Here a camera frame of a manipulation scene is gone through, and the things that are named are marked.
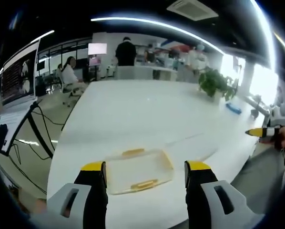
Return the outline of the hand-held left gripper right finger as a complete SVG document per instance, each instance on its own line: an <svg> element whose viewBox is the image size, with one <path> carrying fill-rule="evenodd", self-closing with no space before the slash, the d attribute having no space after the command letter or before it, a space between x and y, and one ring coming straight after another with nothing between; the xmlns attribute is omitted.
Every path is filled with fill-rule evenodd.
<svg viewBox="0 0 285 229"><path fill-rule="evenodd" d="M261 220L245 196L218 180L201 161L185 161L185 188L190 229L253 229Z"/></svg>

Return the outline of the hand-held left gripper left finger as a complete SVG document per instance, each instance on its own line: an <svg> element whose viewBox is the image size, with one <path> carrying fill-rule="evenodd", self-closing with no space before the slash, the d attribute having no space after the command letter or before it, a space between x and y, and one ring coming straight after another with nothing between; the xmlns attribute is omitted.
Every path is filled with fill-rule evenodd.
<svg viewBox="0 0 285 229"><path fill-rule="evenodd" d="M84 165L73 183L47 200L47 211L62 229L104 229L108 204L106 163Z"/></svg>

